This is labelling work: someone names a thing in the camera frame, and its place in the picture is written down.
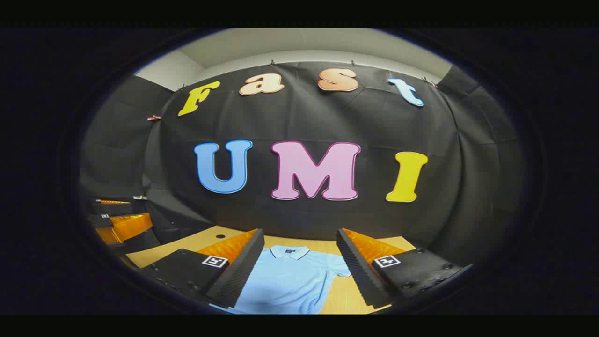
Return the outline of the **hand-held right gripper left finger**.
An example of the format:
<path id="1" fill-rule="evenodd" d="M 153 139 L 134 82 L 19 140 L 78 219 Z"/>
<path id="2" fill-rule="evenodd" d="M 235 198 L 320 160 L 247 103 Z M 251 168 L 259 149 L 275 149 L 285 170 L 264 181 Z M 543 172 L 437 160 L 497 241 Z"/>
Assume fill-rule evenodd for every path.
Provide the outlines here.
<path id="1" fill-rule="evenodd" d="M 186 311 L 237 303 L 264 247 L 264 232 L 209 228 L 139 253 L 139 273 Z"/>

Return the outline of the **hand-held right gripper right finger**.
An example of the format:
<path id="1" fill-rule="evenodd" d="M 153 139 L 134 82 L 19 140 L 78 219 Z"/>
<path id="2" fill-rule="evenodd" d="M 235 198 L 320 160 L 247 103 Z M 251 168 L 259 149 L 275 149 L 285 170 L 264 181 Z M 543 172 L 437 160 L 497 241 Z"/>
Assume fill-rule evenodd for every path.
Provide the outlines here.
<path id="1" fill-rule="evenodd" d="M 434 252 L 405 250 L 346 228 L 336 233 L 338 246 L 367 305 L 397 309 L 448 292 L 472 264 L 461 266 Z"/>

